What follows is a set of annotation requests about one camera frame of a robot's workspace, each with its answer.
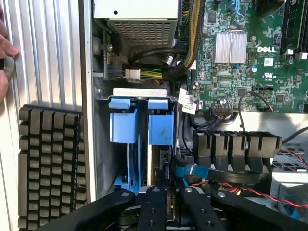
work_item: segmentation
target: finger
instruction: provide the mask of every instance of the finger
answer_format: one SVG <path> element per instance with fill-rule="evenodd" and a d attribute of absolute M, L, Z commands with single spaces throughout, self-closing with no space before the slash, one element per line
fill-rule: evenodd
<path fill-rule="evenodd" d="M 0 47 L 5 51 L 9 56 L 18 55 L 18 49 L 13 46 L 3 35 L 0 35 Z"/>
<path fill-rule="evenodd" d="M 3 70 L 0 70 L 0 103 L 4 100 L 8 87 L 9 81 L 6 74 Z"/>
<path fill-rule="evenodd" d="M 0 59 L 4 59 L 6 57 L 5 51 L 0 47 Z"/>
<path fill-rule="evenodd" d="M 0 20 L 0 34 L 2 34 L 5 37 L 8 36 L 8 31 L 6 30 L 4 22 L 2 20 Z"/>
<path fill-rule="evenodd" d="M 0 5 L 0 19 L 2 21 L 4 21 L 4 11 L 3 11 L 3 7 Z"/>

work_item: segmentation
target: capacitor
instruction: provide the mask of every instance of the capacitor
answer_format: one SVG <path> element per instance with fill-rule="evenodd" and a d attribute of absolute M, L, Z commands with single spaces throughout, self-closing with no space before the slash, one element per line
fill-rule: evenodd
<path fill-rule="evenodd" d="M 254 36 L 254 35 L 250 37 L 250 41 L 252 41 L 252 42 L 255 42 L 256 39 L 257 39 L 257 38 L 256 38 L 256 36 Z"/>
<path fill-rule="evenodd" d="M 286 65 L 293 64 L 293 59 L 286 60 L 284 63 L 285 63 Z"/>
<path fill-rule="evenodd" d="M 257 66 L 251 66 L 251 67 L 248 69 L 248 72 L 249 72 L 250 74 L 254 74 L 254 73 L 257 72 L 257 70 L 258 70 Z"/>

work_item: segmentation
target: silver heatsink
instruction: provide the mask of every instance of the silver heatsink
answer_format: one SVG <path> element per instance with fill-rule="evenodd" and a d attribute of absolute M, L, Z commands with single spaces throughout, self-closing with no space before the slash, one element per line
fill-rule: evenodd
<path fill-rule="evenodd" d="M 219 32 L 216 34 L 215 63 L 245 63 L 246 48 L 247 32 Z"/>

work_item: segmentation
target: red cable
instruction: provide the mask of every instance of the red cable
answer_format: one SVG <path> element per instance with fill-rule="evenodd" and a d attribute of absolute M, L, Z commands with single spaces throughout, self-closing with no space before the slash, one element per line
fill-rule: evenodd
<path fill-rule="evenodd" d="M 300 156 L 300 154 L 293 153 L 293 152 L 290 152 L 290 151 L 287 151 L 287 150 L 280 150 L 280 152 L 282 152 L 282 153 L 289 153 L 289 154 L 295 155 L 298 159 L 300 159 L 301 162 L 303 162 L 306 166 L 308 166 L 307 161 L 305 161 L 305 160 Z"/>
<path fill-rule="evenodd" d="M 231 184 L 229 184 L 229 183 L 222 183 L 222 185 L 224 185 L 224 186 L 228 186 L 228 187 L 234 187 L 233 185 L 231 185 Z M 236 192 L 237 190 L 239 189 L 239 187 L 235 187 L 235 189 L 231 189 L 229 192 L 231 192 L 231 193 L 234 193 L 234 192 Z M 252 192 L 252 193 L 254 193 L 254 194 L 256 194 L 256 195 L 258 195 L 258 196 L 263 196 L 263 197 L 265 197 L 265 198 L 269 198 L 269 199 L 271 199 L 271 200 L 273 200 L 273 201 L 275 201 L 275 202 L 282 202 L 282 203 L 285 203 L 285 204 L 289 204 L 289 205 L 291 205 L 291 206 L 293 206 L 293 207 L 297 207 L 297 208 L 307 208 L 308 209 L 308 205 L 298 205 L 298 204 L 295 204 L 295 203 L 293 203 L 293 202 L 291 202 L 291 201 L 288 201 L 288 200 L 285 200 L 285 199 L 277 199 L 277 198 L 274 198 L 274 197 L 272 197 L 272 196 L 270 196 L 270 195 L 267 195 L 267 194 L 264 194 L 264 193 L 261 193 L 261 192 L 258 192 L 258 191 L 256 191 L 256 190 L 254 190 L 254 189 L 252 189 L 252 188 L 241 188 L 242 190 L 248 190 L 248 191 L 250 191 L 250 192 Z"/>

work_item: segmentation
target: white label sticker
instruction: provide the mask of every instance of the white label sticker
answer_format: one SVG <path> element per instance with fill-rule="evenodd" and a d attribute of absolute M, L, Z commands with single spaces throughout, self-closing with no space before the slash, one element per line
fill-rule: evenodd
<path fill-rule="evenodd" d="M 196 70 L 196 69 L 197 69 L 196 60 L 193 62 L 192 66 L 191 66 L 189 69 L 190 69 L 190 70 Z"/>
<path fill-rule="evenodd" d="M 274 66 L 274 59 L 273 58 L 265 58 L 264 59 L 264 66 Z"/>
<path fill-rule="evenodd" d="M 179 94 L 187 95 L 187 93 L 187 90 L 185 90 L 184 88 L 180 88 Z"/>
<path fill-rule="evenodd" d="M 193 105 L 193 95 L 179 94 L 178 103 L 182 105 Z"/>
<path fill-rule="evenodd" d="M 189 113 L 189 114 L 195 114 L 196 108 L 197 108 L 197 105 L 195 103 L 193 105 L 189 105 L 189 106 L 183 105 L 182 112 L 186 112 L 186 113 Z"/>

